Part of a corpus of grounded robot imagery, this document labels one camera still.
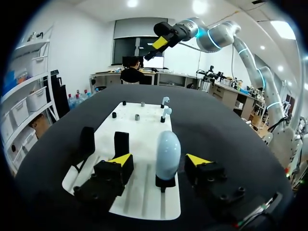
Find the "drawer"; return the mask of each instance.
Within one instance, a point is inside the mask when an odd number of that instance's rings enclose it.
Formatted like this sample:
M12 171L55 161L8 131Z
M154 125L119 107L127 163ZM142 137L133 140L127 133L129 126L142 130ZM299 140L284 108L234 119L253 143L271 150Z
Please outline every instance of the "drawer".
M219 95L222 98L223 97L223 92L224 92L223 88L220 88L218 86L214 86L213 94Z

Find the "person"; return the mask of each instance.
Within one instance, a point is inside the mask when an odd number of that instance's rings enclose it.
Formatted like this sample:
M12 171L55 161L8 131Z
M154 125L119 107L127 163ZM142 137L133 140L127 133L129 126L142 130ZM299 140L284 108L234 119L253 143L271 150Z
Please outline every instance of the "person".
M132 57L129 63L130 67L121 72L120 78L124 83L139 84L140 80L144 78L144 74L139 71L139 57Z

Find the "white ceiling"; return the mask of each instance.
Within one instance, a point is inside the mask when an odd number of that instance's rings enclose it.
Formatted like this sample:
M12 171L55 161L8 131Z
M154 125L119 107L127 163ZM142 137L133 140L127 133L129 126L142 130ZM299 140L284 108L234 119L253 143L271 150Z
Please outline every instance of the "white ceiling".
M137 7L127 7L129 0L64 0L102 22L133 18L162 17L180 21L198 16L210 25L238 10L258 9L236 13L226 20L236 21L242 28L239 33L252 53L257 54L281 80L291 81L296 86L299 77L299 59L294 40L282 39L268 20L284 20L284 15L269 3L252 4L252 0L136 0ZM193 3L200 1L207 8L204 14L193 11Z

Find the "white board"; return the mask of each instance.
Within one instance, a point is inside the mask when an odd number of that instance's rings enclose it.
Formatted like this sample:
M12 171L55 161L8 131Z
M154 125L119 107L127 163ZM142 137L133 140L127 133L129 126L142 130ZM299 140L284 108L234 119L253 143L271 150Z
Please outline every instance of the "white board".
M125 186L122 196L115 199L109 212L125 217L148 220L173 220L180 216L180 193L178 176L176 186L161 193L155 185L155 164L158 136L163 131L172 131L171 118L166 115L165 123L160 122L164 109L160 105L120 103L96 130L95 153L86 161L78 174L71 167L62 182L63 188L74 195L73 188L81 186L94 173L93 166L101 160L115 156L114 135L116 131L129 133L129 151L134 159L134 171Z

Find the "computer monitor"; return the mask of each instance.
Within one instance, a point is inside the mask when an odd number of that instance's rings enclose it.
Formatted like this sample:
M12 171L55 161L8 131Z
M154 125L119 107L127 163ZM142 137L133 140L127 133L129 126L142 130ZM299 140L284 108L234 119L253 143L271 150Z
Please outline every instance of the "computer monitor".
M143 60L143 66L148 68L160 68L163 69L164 67L164 58L160 56L156 56L149 61L146 59Z

